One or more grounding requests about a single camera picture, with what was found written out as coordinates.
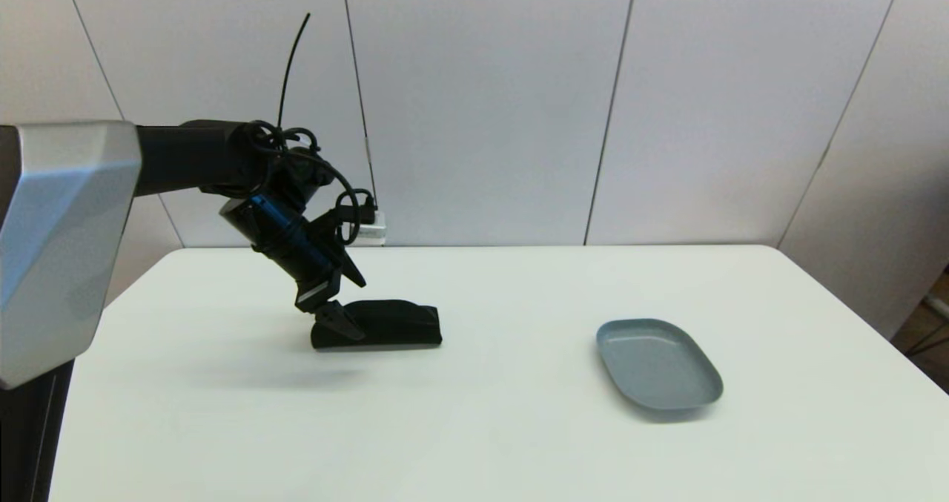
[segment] white wall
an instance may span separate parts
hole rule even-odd
[[[76,0],[123,116],[142,125],[196,118],[276,123],[297,29],[312,12],[289,80],[284,127],[311,128],[323,156],[372,187],[343,0]],[[323,190],[311,214],[342,188]],[[197,190],[162,198],[185,245],[247,245]]]
[[[118,118],[72,0],[0,0],[0,122]],[[176,248],[159,198],[133,201],[106,300]]]
[[[580,245],[629,0],[349,0],[395,245]]]
[[[777,245],[890,0],[634,0],[590,244]]]
[[[949,0],[895,0],[781,251],[892,336],[949,262]]]
[[[630,0],[75,1],[92,46],[71,0],[0,0],[0,120],[274,120],[312,11],[285,120],[354,184],[375,172],[390,244],[786,231],[885,334],[949,260],[946,0],[895,0],[886,22],[891,0],[634,0],[628,30]],[[176,230],[246,245],[223,199],[162,198],[133,205],[110,296]]]

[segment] white connector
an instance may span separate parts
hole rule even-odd
[[[360,225],[359,235],[353,246],[383,246],[386,245],[386,215],[376,211],[376,222]]]

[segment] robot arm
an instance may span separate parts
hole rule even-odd
[[[308,145],[288,147],[302,137]],[[336,179],[346,187],[337,207],[306,220],[306,202]],[[362,339],[330,299],[341,276],[366,284],[345,246],[362,222],[373,222],[375,205],[320,157],[309,131],[214,120],[3,126],[0,388],[17,387],[88,348],[132,197],[183,188],[230,197],[221,215],[296,280],[295,306],[342,336]],[[357,194],[366,195],[365,204]]]

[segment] gray plate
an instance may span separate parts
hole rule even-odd
[[[665,320],[613,320],[597,346],[621,393],[645,407],[688,409],[721,396],[721,376],[688,333]]]

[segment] white table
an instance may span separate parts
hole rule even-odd
[[[316,353],[246,249],[166,257],[78,359],[54,500],[949,500],[949,398],[777,251],[357,248],[440,310],[434,350]],[[694,337],[725,393],[688,417],[617,394],[607,320]]]

